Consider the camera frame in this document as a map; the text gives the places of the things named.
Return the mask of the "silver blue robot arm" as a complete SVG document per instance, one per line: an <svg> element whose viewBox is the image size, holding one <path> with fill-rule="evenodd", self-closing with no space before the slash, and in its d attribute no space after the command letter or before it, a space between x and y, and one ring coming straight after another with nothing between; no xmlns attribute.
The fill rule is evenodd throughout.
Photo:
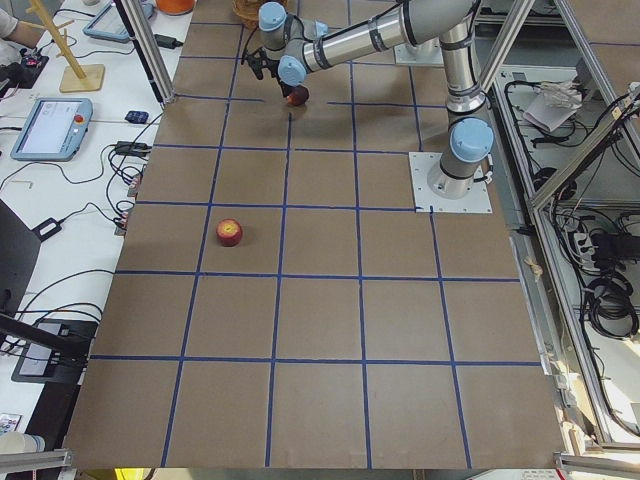
<svg viewBox="0 0 640 480"><path fill-rule="evenodd" d="M244 53L243 60L258 79L270 73L288 96L306 92L309 74L374 53L391 51L398 64L418 66L424 49L437 43L447 86L448 145L429 171L428 183L439 197L458 200L470 192L494 142L475 56L479 10L477 1L399 1L331 32L320 21L289 13L276 1L266 2L258 11L261 44Z"/></svg>

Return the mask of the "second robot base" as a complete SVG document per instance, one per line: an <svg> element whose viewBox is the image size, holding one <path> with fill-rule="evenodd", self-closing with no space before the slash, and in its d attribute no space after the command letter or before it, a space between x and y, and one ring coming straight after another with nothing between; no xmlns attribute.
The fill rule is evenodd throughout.
<svg viewBox="0 0 640 480"><path fill-rule="evenodd" d="M444 66L439 39L435 38L413 46L401 44L394 48L397 65L442 68Z"/></svg>

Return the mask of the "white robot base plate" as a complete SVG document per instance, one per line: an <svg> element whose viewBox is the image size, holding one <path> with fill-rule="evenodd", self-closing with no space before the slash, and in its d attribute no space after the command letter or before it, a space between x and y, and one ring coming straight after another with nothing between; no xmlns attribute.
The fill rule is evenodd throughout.
<svg viewBox="0 0 640 480"><path fill-rule="evenodd" d="M492 167L476 168L474 176L457 180L441 169L439 152L410 152L409 170L416 212L453 214L491 214L488 192Z"/></svg>

